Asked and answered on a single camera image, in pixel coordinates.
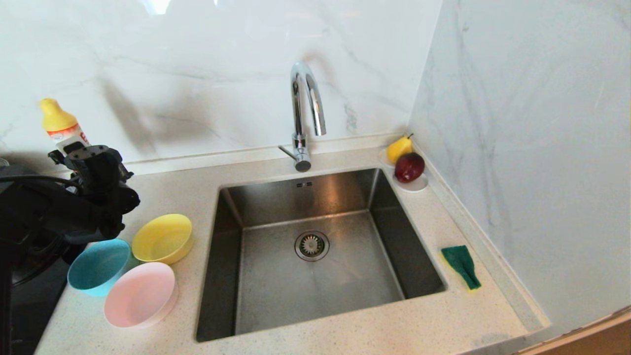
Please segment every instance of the green sponge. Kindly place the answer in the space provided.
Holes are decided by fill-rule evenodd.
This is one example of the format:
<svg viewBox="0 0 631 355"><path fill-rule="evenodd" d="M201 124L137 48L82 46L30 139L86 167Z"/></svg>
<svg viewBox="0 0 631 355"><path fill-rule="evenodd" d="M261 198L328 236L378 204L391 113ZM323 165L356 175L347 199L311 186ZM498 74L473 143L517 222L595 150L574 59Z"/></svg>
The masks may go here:
<svg viewBox="0 0 631 355"><path fill-rule="evenodd" d="M457 273L462 275L463 279L467 282L469 289L475 290L482 286L478 278L475 276L473 259L471 259L471 255L469 254L469 250L466 245L442 248L440 251L449 265L451 265Z"/></svg>

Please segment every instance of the dish soap bottle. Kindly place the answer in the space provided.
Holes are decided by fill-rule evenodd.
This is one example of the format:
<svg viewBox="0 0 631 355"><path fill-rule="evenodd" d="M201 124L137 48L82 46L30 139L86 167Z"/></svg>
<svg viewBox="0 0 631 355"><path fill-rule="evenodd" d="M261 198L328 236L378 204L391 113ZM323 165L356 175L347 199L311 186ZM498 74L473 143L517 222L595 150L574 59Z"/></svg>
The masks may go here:
<svg viewBox="0 0 631 355"><path fill-rule="evenodd" d="M90 146L77 118L59 107L57 100L41 100L40 107L44 112L42 125L64 156L74 150Z"/></svg>

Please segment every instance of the sink basin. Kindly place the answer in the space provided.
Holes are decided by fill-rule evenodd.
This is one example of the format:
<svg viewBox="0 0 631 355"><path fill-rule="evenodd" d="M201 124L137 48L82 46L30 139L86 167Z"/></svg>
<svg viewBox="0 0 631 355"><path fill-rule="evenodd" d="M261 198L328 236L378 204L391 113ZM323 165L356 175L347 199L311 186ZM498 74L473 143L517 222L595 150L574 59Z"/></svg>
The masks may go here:
<svg viewBox="0 0 631 355"><path fill-rule="evenodd" d="M444 289L381 169L223 188L197 341Z"/></svg>

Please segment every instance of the countertop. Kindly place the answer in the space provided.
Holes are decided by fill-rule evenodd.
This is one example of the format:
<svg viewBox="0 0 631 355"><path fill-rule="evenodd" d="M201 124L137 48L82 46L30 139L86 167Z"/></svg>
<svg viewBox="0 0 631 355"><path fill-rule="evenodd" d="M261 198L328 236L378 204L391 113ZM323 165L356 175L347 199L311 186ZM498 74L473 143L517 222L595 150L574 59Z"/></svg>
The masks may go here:
<svg viewBox="0 0 631 355"><path fill-rule="evenodd" d="M36 354L457 354L530 333L430 180L419 193L393 188L446 291L211 342L195 341L219 188L381 167L378 152L370 148L314 155L313 168L302 174L295 172L290 159L276 159L134 176L129 185L141 203L124 216L127 227L121 239L131 241L140 227L163 214L184 214L193 223L193 249L172 265L180 290L175 308L154 327L119 329L103 316L104 298L67 287ZM440 256L441 248L462 244L469 246L483 285L477 291L469 291Z"/></svg>

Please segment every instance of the yellow bottle cap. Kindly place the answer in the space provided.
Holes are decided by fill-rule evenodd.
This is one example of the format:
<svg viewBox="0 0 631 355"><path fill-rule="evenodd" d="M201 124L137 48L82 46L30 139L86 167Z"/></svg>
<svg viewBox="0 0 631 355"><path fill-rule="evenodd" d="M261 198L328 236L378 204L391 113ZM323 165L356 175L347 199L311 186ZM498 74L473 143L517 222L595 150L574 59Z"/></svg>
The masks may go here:
<svg viewBox="0 0 631 355"><path fill-rule="evenodd" d="M55 99L46 98L40 101L44 112L42 125L46 132L63 131L77 125L77 118L61 109Z"/></svg>

